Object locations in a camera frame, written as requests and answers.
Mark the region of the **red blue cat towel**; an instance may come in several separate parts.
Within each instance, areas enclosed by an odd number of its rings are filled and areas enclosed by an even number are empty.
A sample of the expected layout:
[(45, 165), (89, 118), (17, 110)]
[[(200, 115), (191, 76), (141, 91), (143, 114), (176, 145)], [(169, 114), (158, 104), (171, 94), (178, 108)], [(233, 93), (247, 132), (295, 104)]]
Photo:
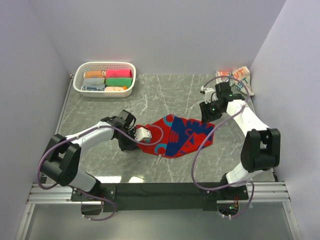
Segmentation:
[(197, 151), (215, 125), (168, 114), (143, 127), (150, 131), (151, 139), (146, 141), (147, 145), (137, 144), (140, 150), (150, 155), (178, 158)]

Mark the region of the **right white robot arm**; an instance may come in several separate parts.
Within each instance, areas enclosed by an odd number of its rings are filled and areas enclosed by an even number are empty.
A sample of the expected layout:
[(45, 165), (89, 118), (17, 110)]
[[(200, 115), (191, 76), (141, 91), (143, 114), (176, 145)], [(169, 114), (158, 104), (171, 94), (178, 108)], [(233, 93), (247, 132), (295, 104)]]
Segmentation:
[(237, 195), (237, 187), (279, 165), (281, 133), (263, 123), (248, 106), (246, 98), (240, 93), (233, 93), (227, 82), (216, 84), (214, 89), (202, 86), (200, 93), (204, 95), (204, 101), (199, 104), (202, 123), (216, 121), (226, 113), (245, 136), (240, 163), (222, 178), (220, 195), (230, 200)]

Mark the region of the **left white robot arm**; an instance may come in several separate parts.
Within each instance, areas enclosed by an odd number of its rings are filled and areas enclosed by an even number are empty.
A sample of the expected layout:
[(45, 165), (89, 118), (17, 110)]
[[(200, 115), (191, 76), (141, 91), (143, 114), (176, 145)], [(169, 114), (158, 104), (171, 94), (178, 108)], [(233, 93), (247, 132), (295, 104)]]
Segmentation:
[(116, 139), (122, 151), (134, 150), (136, 117), (126, 110), (118, 116), (105, 117), (94, 126), (68, 136), (55, 134), (50, 139), (37, 166), (37, 182), (41, 185), (41, 174), (46, 175), (55, 185), (70, 186), (82, 191), (89, 201), (95, 201), (102, 195), (101, 182), (87, 172), (79, 170), (81, 155), (91, 148)]

